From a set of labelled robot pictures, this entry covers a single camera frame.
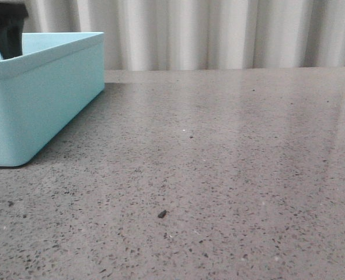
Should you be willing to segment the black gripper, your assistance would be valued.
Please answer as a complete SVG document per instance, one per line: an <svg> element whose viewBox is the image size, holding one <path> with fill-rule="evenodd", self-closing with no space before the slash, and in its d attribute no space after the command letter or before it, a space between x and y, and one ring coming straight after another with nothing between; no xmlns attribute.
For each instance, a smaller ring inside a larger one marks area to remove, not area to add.
<svg viewBox="0 0 345 280"><path fill-rule="evenodd" d="M23 22L28 17L24 3L0 2L0 55L4 60L22 55Z"/></svg>

